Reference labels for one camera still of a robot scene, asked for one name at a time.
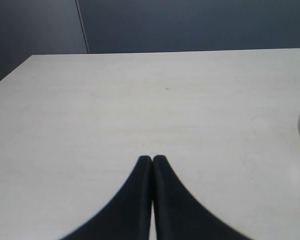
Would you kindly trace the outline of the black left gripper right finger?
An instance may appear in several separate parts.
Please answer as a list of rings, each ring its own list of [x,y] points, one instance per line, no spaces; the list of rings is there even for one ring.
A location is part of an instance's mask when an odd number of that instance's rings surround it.
[[[164,155],[153,158],[154,218],[158,240],[248,240],[202,206]]]

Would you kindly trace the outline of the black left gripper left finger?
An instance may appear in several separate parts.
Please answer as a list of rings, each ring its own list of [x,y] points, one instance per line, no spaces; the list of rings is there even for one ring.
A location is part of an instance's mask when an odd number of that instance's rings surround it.
[[[140,156],[115,196],[64,240],[148,240],[153,196],[153,162]]]

